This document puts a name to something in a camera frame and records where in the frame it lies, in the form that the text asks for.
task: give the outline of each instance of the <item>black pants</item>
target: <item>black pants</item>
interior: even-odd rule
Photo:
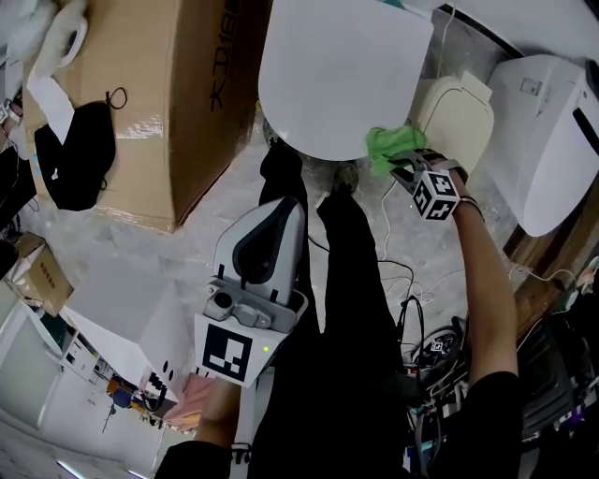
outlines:
[[[260,173],[266,180],[260,204],[292,196],[307,218],[301,161],[293,150],[274,145]],[[319,447],[315,442],[322,450],[337,440],[334,436],[342,423],[331,424],[331,417],[347,421],[346,414],[352,414],[357,403],[348,398],[357,394],[353,385],[360,389],[374,383],[395,371],[401,361],[364,212],[351,195],[337,192],[323,202],[318,215],[330,248],[325,333],[320,335],[318,329],[306,222],[298,289],[310,306],[275,359],[274,385],[254,441],[250,477],[264,478],[268,471],[284,477],[282,468],[293,467],[285,459],[290,448],[301,450],[309,444],[314,459]],[[347,411],[340,414],[344,406]]]

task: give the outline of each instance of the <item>small cardboard box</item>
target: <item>small cardboard box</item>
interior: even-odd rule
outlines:
[[[251,136],[271,2],[89,0],[87,37],[54,78],[75,108],[127,91],[95,210],[160,231],[184,223]],[[23,106],[37,193],[50,199],[34,138],[47,120],[26,89]]]
[[[8,285],[27,304],[41,306],[48,314],[57,316],[73,288],[46,241],[33,233],[23,233],[15,248],[19,259],[7,275]]]

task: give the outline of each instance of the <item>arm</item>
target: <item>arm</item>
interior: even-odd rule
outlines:
[[[451,175],[459,194],[468,195],[460,176]],[[498,371],[518,374],[516,302],[499,252],[475,207],[460,204],[454,218],[466,269],[470,384]]]
[[[216,378],[197,425],[196,441],[229,449],[235,442],[241,387]]]

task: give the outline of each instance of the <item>beige container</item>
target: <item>beige container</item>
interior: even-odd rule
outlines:
[[[470,174],[493,132],[491,94],[492,90],[469,72],[461,80],[422,80],[410,120],[426,135],[432,149],[458,160]]]
[[[95,208],[171,232],[249,138],[270,0],[90,0],[86,17],[80,53],[55,79],[75,108],[128,94],[112,111],[116,158]],[[47,121],[27,92],[24,110],[33,157]],[[32,169],[50,198],[35,157]]]

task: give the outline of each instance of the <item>paper sheet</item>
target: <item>paper sheet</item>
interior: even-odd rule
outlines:
[[[37,64],[31,69],[29,79],[27,79],[27,90],[46,115],[46,120],[48,120],[48,125],[54,135],[61,144],[65,144],[75,110],[60,85],[51,77],[38,77],[36,71]]]

